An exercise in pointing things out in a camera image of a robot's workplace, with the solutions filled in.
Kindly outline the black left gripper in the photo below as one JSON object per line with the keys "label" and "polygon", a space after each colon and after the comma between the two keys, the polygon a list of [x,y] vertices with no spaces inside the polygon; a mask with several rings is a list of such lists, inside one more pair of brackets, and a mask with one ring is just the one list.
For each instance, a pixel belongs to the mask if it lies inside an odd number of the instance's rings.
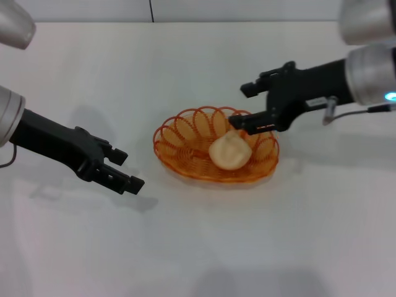
{"label": "black left gripper", "polygon": [[128,157],[126,152],[111,145],[101,147],[100,142],[81,127],[62,126],[28,109],[24,110],[10,141],[66,165],[84,181],[94,181],[118,194],[137,195],[145,184],[143,179],[104,165],[107,158],[121,166]]}

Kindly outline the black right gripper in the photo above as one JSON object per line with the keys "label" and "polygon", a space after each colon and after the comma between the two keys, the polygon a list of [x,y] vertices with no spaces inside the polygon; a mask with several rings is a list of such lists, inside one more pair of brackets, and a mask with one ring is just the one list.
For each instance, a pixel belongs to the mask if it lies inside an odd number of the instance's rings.
{"label": "black right gripper", "polygon": [[327,99],[335,97],[339,105],[351,103],[351,92],[345,74],[345,60],[299,70],[294,62],[261,72],[254,82],[243,84],[246,98],[267,94],[267,111],[234,115],[228,122],[248,135],[270,131],[284,132],[304,113],[326,108]]}

